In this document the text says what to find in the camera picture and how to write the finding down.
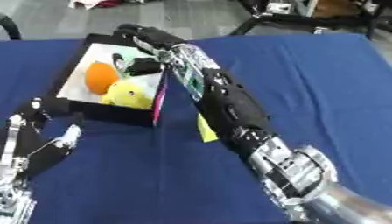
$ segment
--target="floor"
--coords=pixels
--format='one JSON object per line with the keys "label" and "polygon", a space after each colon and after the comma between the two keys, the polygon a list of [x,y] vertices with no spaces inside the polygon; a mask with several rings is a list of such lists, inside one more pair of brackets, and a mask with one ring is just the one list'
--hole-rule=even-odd
{"label": "floor", "polygon": [[[68,1],[3,0],[0,11],[17,22],[25,39],[81,39],[88,33],[109,34],[123,23],[156,26],[183,39],[205,39],[226,35],[249,17],[234,0],[162,0],[92,10],[70,9]],[[250,34],[299,32],[305,31],[263,26]],[[0,39],[5,37],[0,31]],[[374,44],[392,63],[392,34],[377,31]]]}

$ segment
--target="orange fruit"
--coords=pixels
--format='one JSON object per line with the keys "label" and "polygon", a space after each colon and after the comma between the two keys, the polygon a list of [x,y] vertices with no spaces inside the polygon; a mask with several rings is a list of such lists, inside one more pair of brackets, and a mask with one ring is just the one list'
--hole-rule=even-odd
{"label": "orange fruit", "polygon": [[91,92],[104,95],[118,80],[116,70],[108,64],[95,62],[86,71],[86,86]]}

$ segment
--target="blue fabric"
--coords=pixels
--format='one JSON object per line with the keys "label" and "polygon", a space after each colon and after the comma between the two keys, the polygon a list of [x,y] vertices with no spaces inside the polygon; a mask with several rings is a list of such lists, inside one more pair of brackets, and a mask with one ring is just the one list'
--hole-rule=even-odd
{"label": "blue fabric", "polygon": [[[346,186],[392,205],[392,71],[362,36],[195,42],[271,115],[291,147],[312,144]],[[44,93],[79,40],[0,43],[0,115]],[[202,143],[197,111],[169,79],[160,127],[87,122],[74,154],[33,180],[31,224],[285,223],[238,157]],[[49,125],[60,133],[64,121]]]}

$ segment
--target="robotic hand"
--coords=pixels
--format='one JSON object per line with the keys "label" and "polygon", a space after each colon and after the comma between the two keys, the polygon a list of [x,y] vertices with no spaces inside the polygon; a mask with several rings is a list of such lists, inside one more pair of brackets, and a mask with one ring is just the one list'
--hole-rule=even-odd
{"label": "robotic hand", "polygon": [[220,140],[260,179],[262,189],[293,222],[392,223],[392,209],[338,183],[319,150],[290,150],[268,125],[257,101],[195,45],[156,28],[121,25],[118,34],[156,55],[184,85]]}
{"label": "robotic hand", "polygon": [[28,180],[62,161],[81,134],[75,114],[63,136],[44,141],[40,131],[55,116],[68,116],[67,99],[34,98],[22,105],[0,129],[0,223],[25,224],[36,201]]}

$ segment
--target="black box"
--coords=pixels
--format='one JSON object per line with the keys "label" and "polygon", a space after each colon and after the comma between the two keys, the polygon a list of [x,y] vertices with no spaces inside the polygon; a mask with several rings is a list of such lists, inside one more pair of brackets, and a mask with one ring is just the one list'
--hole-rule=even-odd
{"label": "black box", "polygon": [[93,61],[112,63],[112,55],[116,51],[128,54],[130,55],[129,57],[152,57],[138,51],[135,44],[129,39],[90,34],[87,36],[81,49],[72,58],[59,78],[53,83],[48,94],[56,97],[66,97],[71,101],[71,111],[82,112],[87,119],[146,127],[156,126],[166,91],[164,69],[162,69],[162,73],[137,76],[144,77],[138,78],[138,82],[140,83],[143,81],[140,79],[148,79],[149,85],[147,86],[145,84],[147,87],[145,92],[153,99],[151,108],[130,108],[102,104],[97,100],[99,99],[98,95],[87,92],[88,88],[83,77],[81,77],[83,71],[85,72],[88,64],[91,65]]}

